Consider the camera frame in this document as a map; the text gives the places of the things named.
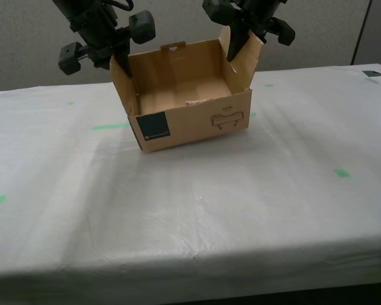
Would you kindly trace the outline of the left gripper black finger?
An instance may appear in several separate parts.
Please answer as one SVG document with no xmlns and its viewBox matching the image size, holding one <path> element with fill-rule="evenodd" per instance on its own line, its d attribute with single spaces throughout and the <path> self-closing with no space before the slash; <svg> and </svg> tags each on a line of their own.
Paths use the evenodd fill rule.
<svg viewBox="0 0 381 305">
<path fill-rule="evenodd" d="M 131 78 L 132 77 L 132 72 L 131 72 L 131 67 L 128 59 L 129 53 L 125 51 L 116 51 L 114 53 L 114 58 L 116 62 L 119 64 L 119 66 L 123 69 L 124 73 Z"/>
</svg>

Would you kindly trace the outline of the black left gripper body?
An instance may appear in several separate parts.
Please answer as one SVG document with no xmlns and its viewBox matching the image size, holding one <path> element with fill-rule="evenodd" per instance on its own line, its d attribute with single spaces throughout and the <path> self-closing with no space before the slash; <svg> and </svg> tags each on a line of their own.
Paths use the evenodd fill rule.
<svg viewBox="0 0 381 305">
<path fill-rule="evenodd" d="M 143 10 L 129 17 L 127 27 L 115 28 L 115 21 L 105 10 L 85 10 L 69 18 L 70 28 L 86 44 L 73 42 L 60 51 L 58 66 L 66 75 L 81 69 L 80 60 L 89 58 L 96 68 L 110 69 L 116 51 L 130 54 L 130 42 L 144 44 L 155 38 L 155 23 L 150 11 Z"/>
</svg>

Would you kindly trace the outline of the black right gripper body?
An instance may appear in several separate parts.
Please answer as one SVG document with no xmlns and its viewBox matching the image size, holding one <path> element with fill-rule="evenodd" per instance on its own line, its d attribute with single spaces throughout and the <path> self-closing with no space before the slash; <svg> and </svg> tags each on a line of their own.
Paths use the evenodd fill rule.
<svg viewBox="0 0 381 305">
<path fill-rule="evenodd" d="M 210 0 L 203 2 L 203 9 L 211 21 L 230 28 L 249 28 L 249 33 L 254 33 L 263 43 L 266 42 L 265 35 L 271 33 L 278 37 L 280 44 L 291 44 L 295 30 L 274 16 L 279 5 L 285 3 L 278 0 Z"/>
</svg>

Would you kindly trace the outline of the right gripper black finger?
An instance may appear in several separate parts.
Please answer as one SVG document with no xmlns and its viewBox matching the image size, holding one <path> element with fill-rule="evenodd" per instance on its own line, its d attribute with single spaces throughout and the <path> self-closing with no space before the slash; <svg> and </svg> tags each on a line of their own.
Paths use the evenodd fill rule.
<svg viewBox="0 0 381 305">
<path fill-rule="evenodd" d="M 235 59 L 237 54 L 241 51 L 243 46 L 249 40 L 249 28 L 231 27 L 231 36 L 229 49 L 227 53 L 227 61 L 231 62 Z"/>
</svg>

